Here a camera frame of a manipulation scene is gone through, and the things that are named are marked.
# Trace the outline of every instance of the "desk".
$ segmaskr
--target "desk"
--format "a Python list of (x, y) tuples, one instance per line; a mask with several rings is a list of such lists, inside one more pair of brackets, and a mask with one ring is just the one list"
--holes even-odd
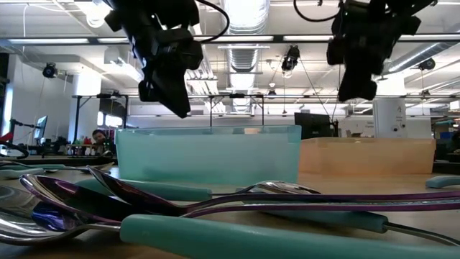
[[(76, 182), (91, 176), (75, 171), (60, 171), (50, 176), (66, 181)], [(403, 194), (420, 193), (426, 191), (425, 180), (431, 175), (409, 176), (311, 176), (301, 175), (300, 184), (315, 188), (324, 194)], [(17, 180), (0, 181), (1, 185), (22, 188)], [(386, 213), (391, 222), (407, 224), (412, 227), (439, 232), (450, 237), (460, 239), (459, 211), (447, 212), (394, 212)], [(386, 240), (403, 244), (437, 245), (434, 242), (423, 240), (396, 232), (376, 234), (364, 230), (354, 230), (340, 227), (326, 227), (320, 224), (294, 223), (274, 216), (256, 212), (234, 212), (208, 215), (203, 219), (237, 224), (248, 224), (260, 227), (275, 227), (292, 231), (322, 233), (328, 235), (367, 238), (373, 240)], [(34, 259), (147, 259), (181, 258), (163, 251), (139, 245), (130, 245), (119, 241), (116, 233), (89, 231), (69, 242), (43, 247), (19, 247), (0, 244), (0, 257), (4, 258), (34, 258)]]

